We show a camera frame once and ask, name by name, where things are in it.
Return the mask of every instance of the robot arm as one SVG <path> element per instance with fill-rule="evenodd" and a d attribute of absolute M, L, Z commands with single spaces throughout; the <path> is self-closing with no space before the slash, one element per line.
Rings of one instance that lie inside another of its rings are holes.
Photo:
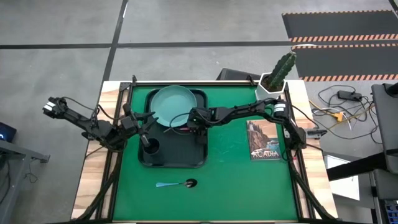
<path fill-rule="evenodd" d="M 274 106 L 272 115 L 266 113 L 269 106 Z M 228 124 L 233 119 L 248 116 L 262 116 L 269 122 L 281 124 L 290 135 L 291 149 L 305 149 L 306 136 L 304 129 L 298 127 L 290 117 L 289 105 L 283 100 L 266 99 L 248 105 L 234 106 L 233 108 L 193 108 L 189 114 L 187 126 L 193 132 L 199 132 L 213 126 Z"/>
<path fill-rule="evenodd" d="M 49 102 L 43 107 L 43 113 L 47 116 L 69 121 L 84 130 L 81 134 L 83 137 L 89 140 L 97 140 L 102 146 L 110 150 L 121 151 L 126 141 L 135 134 L 140 135 L 145 147 L 149 146 L 146 134 L 154 122 L 141 126 L 138 121 L 152 116 L 154 112 L 134 113 L 127 104 L 123 105 L 123 110 L 125 115 L 120 118 L 120 124 L 113 125 L 109 121 L 97 120 L 96 116 L 87 118 L 77 113 L 68 107 L 64 98 L 50 97 Z"/>

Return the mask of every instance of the plant pot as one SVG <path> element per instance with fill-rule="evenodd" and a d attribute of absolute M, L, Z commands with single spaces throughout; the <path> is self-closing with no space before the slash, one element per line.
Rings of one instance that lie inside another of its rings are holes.
<path fill-rule="evenodd" d="M 266 98 L 278 99 L 278 97 L 285 91 L 285 86 L 286 86 L 285 80 L 282 84 L 282 88 L 280 88 L 279 91 L 269 91 L 265 86 L 262 86 L 261 81 L 263 81 L 263 79 L 267 78 L 268 76 L 269 73 L 261 74 L 261 78 L 259 84 L 257 85 L 257 89 L 254 91 L 256 93 L 257 100 L 265 100 Z"/>

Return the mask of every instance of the yellow plug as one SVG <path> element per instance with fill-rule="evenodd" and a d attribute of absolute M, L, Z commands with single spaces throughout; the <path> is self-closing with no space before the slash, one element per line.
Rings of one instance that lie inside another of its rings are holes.
<path fill-rule="evenodd" d="M 342 122 L 343 121 L 343 112 L 340 111 L 339 113 L 333 113 L 332 116 L 334 116 L 337 120 L 337 122 Z"/>

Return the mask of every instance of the teal bowl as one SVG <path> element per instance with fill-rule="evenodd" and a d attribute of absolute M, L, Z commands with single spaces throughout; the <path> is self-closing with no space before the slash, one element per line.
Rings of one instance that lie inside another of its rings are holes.
<path fill-rule="evenodd" d="M 188 114 L 184 113 L 189 113 L 196 106 L 195 95 L 189 89 L 178 85 L 167 86 L 159 90 L 150 102 L 150 110 L 155 112 L 153 116 L 158 118 L 157 122 L 172 128 L 187 123 Z"/>

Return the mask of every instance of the book cover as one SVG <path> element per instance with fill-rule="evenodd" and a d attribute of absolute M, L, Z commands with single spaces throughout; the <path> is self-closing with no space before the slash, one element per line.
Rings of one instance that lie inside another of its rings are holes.
<path fill-rule="evenodd" d="M 267 120 L 247 121 L 250 157 L 252 160 L 280 159 L 276 125 Z"/>

